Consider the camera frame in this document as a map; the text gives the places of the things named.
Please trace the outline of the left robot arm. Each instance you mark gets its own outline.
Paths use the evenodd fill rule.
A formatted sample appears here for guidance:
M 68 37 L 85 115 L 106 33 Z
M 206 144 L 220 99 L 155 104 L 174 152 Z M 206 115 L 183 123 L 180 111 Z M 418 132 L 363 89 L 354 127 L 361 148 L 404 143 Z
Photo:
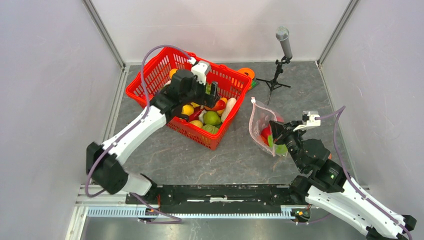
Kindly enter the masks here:
M 92 142 L 87 147 L 88 177 L 102 187 L 102 193 L 125 191 L 137 194 L 145 204 L 153 203 L 157 190 L 152 180 L 142 173 L 128 173 L 124 163 L 150 135 L 174 117 L 181 117 L 183 106 L 196 103 L 213 107 L 219 100 L 217 89 L 218 83 L 208 84 L 204 73 L 177 70 L 129 125 L 102 144 Z

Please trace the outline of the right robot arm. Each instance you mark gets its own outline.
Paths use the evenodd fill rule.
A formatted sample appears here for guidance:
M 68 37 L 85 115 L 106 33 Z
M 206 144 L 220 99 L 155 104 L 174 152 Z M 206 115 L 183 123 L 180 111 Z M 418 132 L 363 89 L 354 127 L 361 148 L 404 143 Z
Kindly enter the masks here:
M 270 120 L 273 143 L 285 145 L 301 173 L 289 187 L 295 204 L 311 204 L 348 223 L 368 240 L 408 240 L 417 220 L 397 214 L 368 194 L 343 167 L 331 160 L 320 139 L 303 139 L 302 121 Z

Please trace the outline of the red plastic basket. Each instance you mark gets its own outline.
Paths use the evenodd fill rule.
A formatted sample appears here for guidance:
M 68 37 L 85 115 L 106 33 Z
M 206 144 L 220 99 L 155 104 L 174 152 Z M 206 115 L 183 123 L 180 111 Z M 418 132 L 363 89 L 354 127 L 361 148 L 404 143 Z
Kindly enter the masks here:
M 235 98 L 236 102 L 216 134 L 211 134 L 178 117 L 173 118 L 167 126 L 193 141 L 215 150 L 238 113 L 252 80 L 224 64 L 206 60 L 211 71 L 206 75 L 207 83 L 217 82 L 217 93 L 222 98 Z M 143 68 L 144 81 L 150 99 L 170 80 L 171 69 L 191 69 L 187 57 L 171 47 L 163 48 L 151 58 Z

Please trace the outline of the orange red toy mango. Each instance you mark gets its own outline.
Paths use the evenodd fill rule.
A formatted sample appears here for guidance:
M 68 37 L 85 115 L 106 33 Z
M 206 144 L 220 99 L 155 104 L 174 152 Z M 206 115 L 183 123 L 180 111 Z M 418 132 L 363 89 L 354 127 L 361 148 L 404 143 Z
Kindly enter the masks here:
M 226 102 L 222 99 L 219 99 L 213 107 L 204 107 L 207 111 L 221 111 L 226 108 Z

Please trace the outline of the clear zip top bag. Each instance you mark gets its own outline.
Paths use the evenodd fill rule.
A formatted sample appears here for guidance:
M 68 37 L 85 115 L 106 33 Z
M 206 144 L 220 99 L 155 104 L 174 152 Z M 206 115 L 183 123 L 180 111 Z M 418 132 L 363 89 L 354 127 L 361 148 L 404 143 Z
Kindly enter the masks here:
M 270 126 L 270 120 L 276 120 L 276 115 L 280 115 L 264 103 L 256 100 L 255 97 L 251 97 L 252 112 L 249 119 L 249 134 L 254 140 L 257 146 L 267 154 L 271 155 L 270 147 L 265 145 L 261 139 L 261 131 Z

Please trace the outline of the white toy radish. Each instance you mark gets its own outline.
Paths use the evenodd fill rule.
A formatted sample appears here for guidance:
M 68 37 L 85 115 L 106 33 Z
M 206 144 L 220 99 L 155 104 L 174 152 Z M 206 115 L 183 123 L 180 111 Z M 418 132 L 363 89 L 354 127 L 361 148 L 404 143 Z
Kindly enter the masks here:
M 232 109 L 235 106 L 236 102 L 237 102 L 237 99 L 234 98 L 234 97 L 232 97 L 232 98 L 230 98 L 230 99 L 227 100 L 225 109 L 222 112 L 221 118 L 220 118 L 222 123 L 227 119 L 228 115 L 232 111 Z

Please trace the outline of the red toy apple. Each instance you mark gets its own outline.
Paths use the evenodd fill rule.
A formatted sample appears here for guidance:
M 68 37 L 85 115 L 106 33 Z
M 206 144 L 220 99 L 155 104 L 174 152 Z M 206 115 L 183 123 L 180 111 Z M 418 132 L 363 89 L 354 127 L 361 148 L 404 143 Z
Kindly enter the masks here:
M 261 135 L 264 139 L 266 139 L 266 140 L 268 139 L 268 137 L 269 137 L 269 136 L 272 136 L 272 131 L 271 131 L 271 129 L 270 129 L 270 126 L 265 127 L 265 128 L 261 131 L 260 135 Z

